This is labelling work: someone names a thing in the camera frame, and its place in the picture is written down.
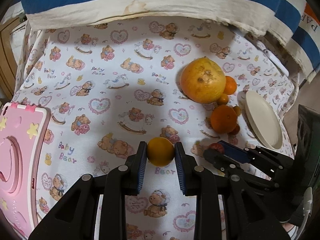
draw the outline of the pink tablet case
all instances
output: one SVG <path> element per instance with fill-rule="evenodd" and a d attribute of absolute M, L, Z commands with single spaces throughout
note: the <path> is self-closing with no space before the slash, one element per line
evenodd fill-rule
<path fill-rule="evenodd" d="M 28 237 L 36 218 L 36 173 L 50 115 L 44 108 L 4 105 L 0 115 L 0 208 Z"/>

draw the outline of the metal screw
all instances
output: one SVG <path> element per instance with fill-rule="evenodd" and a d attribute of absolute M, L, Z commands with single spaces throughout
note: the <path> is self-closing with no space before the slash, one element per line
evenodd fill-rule
<path fill-rule="evenodd" d="M 83 181 L 88 181 L 88 180 L 91 179 L 91 175 L 90 175 L 90 174 L 84 174 L 84 175 L 82 175 L 81 179 L 82 179 Z"/>
<path fill-rule="evenodd" d="M 233 181 L 239 181 L 240 180 L 240 177 L 238 176 L 238 175 L 236 175 L 236 174 L 233 174 L 233 175 L 231 175 L 231 179 L 233 180 Z"/>
<path fill-rule="evenodd" d="M 126 171 L 127 169 L 128 169 L 127 165 L 121 165 L 121 166 L 118 167 L 119 171 Z"/>
<path fill-rule="evenodd" d="M 197 171 L 197 172 L 202 172 L 202 171 L 204 171 L 204 167 L 202 167 L 202 166 L 200 166 L 200 165 L 195 166 L 195 171 Z"/>

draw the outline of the grapefruit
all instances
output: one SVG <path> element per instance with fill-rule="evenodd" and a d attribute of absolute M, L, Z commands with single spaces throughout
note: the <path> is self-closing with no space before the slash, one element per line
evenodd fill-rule
<path fill-rule="evenodd" d="M 218 100 L 226 86 L 226 76 L 217 63 L 202 57 L 182 71 L 180 87 L 191 100 L 209 104 Z"/>

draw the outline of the small orange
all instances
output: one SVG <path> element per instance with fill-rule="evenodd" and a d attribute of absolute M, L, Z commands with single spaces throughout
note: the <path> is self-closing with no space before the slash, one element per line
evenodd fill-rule
<path fill-rule="evenodd" d="M 174 147 L 164 137 L 155 137 L 147 145 L 148 160 L 157 167 L 164 167 L 174 158 Z"/>
<path fill-rule="evenodd" d="M 239 106 L 234 106 L 233 110 L 236 112 L 237 116 L 241 115 L 241 108 Z"/>
<path fill-rule="evenodd" d="M 222 94 L 217 100 L 218 105 L 226 105 L 229 102 L 229 97 L 226 94 Z"/>
<path fill-rule="evenodd" d="M 237 135 L 240 132 L 240 126 L 239 124 L 236 125 L 236 128 L 233 129 L 232 132 L 230 132 L 229 134 L 231 135 Z"/>
<path fill-rule="evenodd" d="M 224 92 L 227 95 L 232 95 L 237 90 L 237 83 L 236 81 L 230 77 L 226 76 L 226 87 L 224 88 Z"/>
<path fill-rule="evenodd" d="M 212 111 L 210 122 L 217 133 L 230 133 L 236 128 L 237 114 L 231 107 L 221 105 Z"/>

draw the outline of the wooden cabinet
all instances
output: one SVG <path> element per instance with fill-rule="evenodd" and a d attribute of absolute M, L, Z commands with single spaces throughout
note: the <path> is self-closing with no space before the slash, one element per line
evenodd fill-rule
<path fill-rule="evenodd" d="M 10 100 L 14 94 L 18 67 L 10 45 L 10 34 L 20 23 L 20 18 L 16 17 L 0 25 L 0 87 Z"/>

